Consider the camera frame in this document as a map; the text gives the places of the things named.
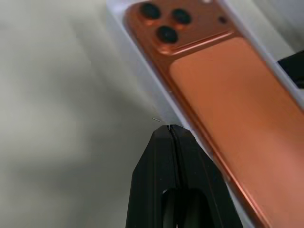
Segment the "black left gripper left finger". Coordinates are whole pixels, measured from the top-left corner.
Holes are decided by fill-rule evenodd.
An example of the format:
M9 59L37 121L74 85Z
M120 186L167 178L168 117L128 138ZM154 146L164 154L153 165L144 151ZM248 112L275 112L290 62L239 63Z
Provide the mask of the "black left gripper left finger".
M177 187L173 138L167 125L156 129L139 159L130 188L125 228L162 228L163 194Z

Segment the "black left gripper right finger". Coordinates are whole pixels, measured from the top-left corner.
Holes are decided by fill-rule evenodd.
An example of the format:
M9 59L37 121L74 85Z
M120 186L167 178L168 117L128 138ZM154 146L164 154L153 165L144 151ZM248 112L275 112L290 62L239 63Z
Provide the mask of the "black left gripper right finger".
M223 176L192 133L171 125L181 178L178 228L243 228Z

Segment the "white phone box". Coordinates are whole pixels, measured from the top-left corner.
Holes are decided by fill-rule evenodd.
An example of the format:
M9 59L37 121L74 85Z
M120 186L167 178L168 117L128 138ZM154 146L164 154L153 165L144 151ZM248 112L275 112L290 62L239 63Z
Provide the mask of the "white phone box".
M196 138L200 147L204 152L212 158L212 152L204 141L196 134L181 109L179 108L176 100L171 95L164 83L155 74L153 67L148 60L145 59L143 52L137 47L131 33L125 23L124 16L127 9L138 2L143 0L106 0L106 28L110 34L111 40L118 49L119 55L126 62L127 68L131 74L136 78L141 90L147 93L148 100L151 102L153 108L157 112L157 117L164 124L177 124L191 131ZM254 45L259 48L259 51L266 57L270 66L275 70L279 79L282 80L287 89L291 92L292 96L297 99L297 102L304 108L304 90L299 89L287 73L275 62L272 56L274 49L283 51L283 56L291 53L287 43L283 41L280 35L275 32L272 39L275 45L267 50L262 39L260 38L261 32L256 26L249 24L250 15L261 15L262 12L253 3L253 0L244 0L251 4L251 8L245 12L236 9L235 5L228 0L220 0L220 3L228 9L236 21L241 25L241 28L247 32Z

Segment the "orange smartphone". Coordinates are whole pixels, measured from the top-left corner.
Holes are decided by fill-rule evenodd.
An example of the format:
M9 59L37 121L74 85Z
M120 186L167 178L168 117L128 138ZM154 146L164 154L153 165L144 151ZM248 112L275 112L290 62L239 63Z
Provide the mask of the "orange smartphone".
M304 228L304 109L211 0L148 0L125 22L258 227Z

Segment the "black object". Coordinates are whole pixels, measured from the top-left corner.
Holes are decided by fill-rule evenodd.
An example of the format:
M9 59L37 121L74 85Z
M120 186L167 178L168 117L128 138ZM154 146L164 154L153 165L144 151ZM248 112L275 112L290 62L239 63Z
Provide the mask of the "black object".
M304 50L278 61L299 89L304 90Z

